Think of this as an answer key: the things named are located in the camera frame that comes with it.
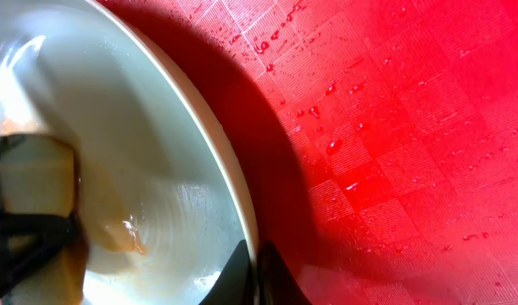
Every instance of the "checkered pattern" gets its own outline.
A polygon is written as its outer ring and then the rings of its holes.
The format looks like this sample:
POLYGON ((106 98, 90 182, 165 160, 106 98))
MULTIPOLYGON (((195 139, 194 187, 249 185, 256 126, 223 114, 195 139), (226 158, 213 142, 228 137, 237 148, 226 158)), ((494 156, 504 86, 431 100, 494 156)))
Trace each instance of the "checkered pattern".
POLYGON ((518 304, 518 0, 102 3, 175 20, 264 96, 309 195, 255 210, 313 303, 518 304))

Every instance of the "water droplet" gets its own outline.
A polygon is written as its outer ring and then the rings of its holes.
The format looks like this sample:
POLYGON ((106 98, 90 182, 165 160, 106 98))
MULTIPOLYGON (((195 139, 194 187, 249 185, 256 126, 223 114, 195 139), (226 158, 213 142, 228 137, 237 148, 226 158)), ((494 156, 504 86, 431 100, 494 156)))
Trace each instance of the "water droplet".
POLYGON ((517 128, 517 129, 515 129, 515 130, 513 130, 513 131, 511 131, 511 134, 512 134, 513 136, 518 136, 518 128, 517 128))
POLYGON ((259 46, 255 46, 255 52, 258 54, 262 54, 265 52, 265 50, 270 47, 270 44, 268 42, 262 42, 259 46))
POLYGON ((313 114, 313 116, 315 116, 315 118, 316 118, 316 119, 320 118, 319 107, 317 107, 317 106, 312 106, 312 107, 308 110, 308 114, 313 114))
POLYGON ((271 40, 275 40, 279 38, 279 30, 276 30, 274 34, 272 34, 272 37, 270 37, 271 40))
POLYGON ((326 154, 329 156, 333 155, 334 153, 337 153, 337 151, 340 150, 342 147, 342 140, 334 140, 331 141, 330 144, 328 144, 328 147, 326 148, 326 154))
POLYGON ((236 42, 236 40, 238 40, 238 38, 240 38, 241 36, 242 36, 241 34, 238 34, 238 35, 236 35, 236 36, 232 37, 232 39, 231 39, 231 44, 233 44, 234 42, 236 42))
POLYGON ((358 184, 359 184, 359 182, 354 182, 352 185, 346 187, 345 190, 347 190, 347 191, 354 190, 354 188, 357 187, 358 184))
POLYGON ((464 236, 464 237, 462 238, 462 240, 464 240, 464 241, 473 241, 473 240, 476 240, 476 239, 478 239, 478 238, 479 238, 479 236, 478 236, 478 235, 476 235, 476 234, 471 234, 471 235, 468 235, 468 236, 464 236))
POLYGON ((363 82, 361 82, 361 83, 359 83, 359 84, 355 85, 355 86, 353 87, 353 89, 349 92, 349 94, 354 94, 354 93, 356 93, 356 92, 361 91, 362 89, 364 89, 364 87, 365 87, 366 85, 367 85, 366 81, 363 81, 363 82))
POLYGON ((336 86, 334 83, 332 83, 328 89, 326 90, 326 95, 331 95, 331 93, 333 93, 334 91, 336 90, 336 86))

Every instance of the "food piece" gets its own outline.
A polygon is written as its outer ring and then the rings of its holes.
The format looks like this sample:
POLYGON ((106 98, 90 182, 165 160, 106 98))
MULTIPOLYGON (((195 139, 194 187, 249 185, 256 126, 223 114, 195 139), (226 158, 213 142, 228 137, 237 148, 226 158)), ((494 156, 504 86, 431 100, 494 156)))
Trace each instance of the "food piece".
MULTIPOLYGON (((69 216, 75 203, 74 152, 44 136, 27 136, 0 158, 0 187, 6 212, 69 216)), ((18 247, 24 240, 11 241, 18 247)), ((66 247, 46 266, 17 285, 13 305, 79 304, 86 247, 66 247)))

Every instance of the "white bowl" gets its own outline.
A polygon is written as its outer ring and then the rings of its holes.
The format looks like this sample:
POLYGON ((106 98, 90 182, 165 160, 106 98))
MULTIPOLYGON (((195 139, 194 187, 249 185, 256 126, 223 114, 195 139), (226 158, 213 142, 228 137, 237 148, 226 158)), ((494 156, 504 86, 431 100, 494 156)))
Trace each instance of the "white bowl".
POLYGON ((111 185, 137 217, 149 254, 92 244, 85 302, 198 303, 242 239, 255 264, 253 205, 222 126, 170 58, 97 3, 0 1, 0 135, 15 132, 68 141, 84 177, 106 177, 84 188, 111 185))

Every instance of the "red tray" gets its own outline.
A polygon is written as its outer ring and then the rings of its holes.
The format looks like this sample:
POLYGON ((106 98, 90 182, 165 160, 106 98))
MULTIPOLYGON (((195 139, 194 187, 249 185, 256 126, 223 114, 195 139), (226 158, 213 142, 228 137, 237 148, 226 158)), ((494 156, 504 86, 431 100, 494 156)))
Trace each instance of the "red tray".
POLYGON ((102 0, 223 124, 315 304, 518 304, 518 0, 102 0))

